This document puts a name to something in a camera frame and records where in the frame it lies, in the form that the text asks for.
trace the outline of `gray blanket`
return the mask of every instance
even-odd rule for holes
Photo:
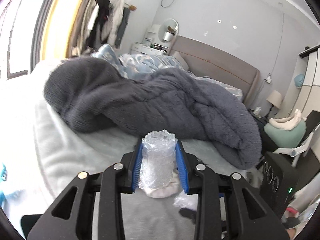
[[[102,59],[64,62],[49,77],[44,97],[74,131],[117,125],[144,136],[167,129],[179,139],[212,141],[240,169],[254,166],[261,152],[258,127],[245,106],[223,87],[169,68],[139,81],[123,78]]]

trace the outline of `triangular cutout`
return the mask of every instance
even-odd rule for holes
[[[248,189],[243,188],[242,193],[247,206],[249,219],[254,220],[266,216],[267,212],[262,206],[260,206]]]
[[[77,188],[72,187],[52,211],[52,216],[68,220],[71,215],[73,202],[76,197]]]

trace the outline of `table lamp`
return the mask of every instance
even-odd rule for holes
[[[267,97],[266,100],[271,103],[271,107],[269,109],[269,112],[264,116],[264,118],[268,119],[269,114],[272,111],[272,108],[274,106],[276,108],[280,109],[281,103],[282,103],[282,95],[278,91],[273,90],[273,92]]]

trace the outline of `beige plush pillow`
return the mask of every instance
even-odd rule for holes
[[[179,63],[181,64],[181,66],[183,67],[183,69],[185,71],[188,71],[189,70],[189,66],[188,64],[184,61],[184,59],[182,58],[182,56],[180,55],[179,52],[175,51],[174,53],[172,53],[170,56],[176,58]]]

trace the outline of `brown upholstered headboard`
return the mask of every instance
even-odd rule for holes
[[[220,49],[178,36],[169,55],[178,51],[189,70],[198,77],[209,76],[242,90],[243,103],[248,106],[259,81],[260,71]]]

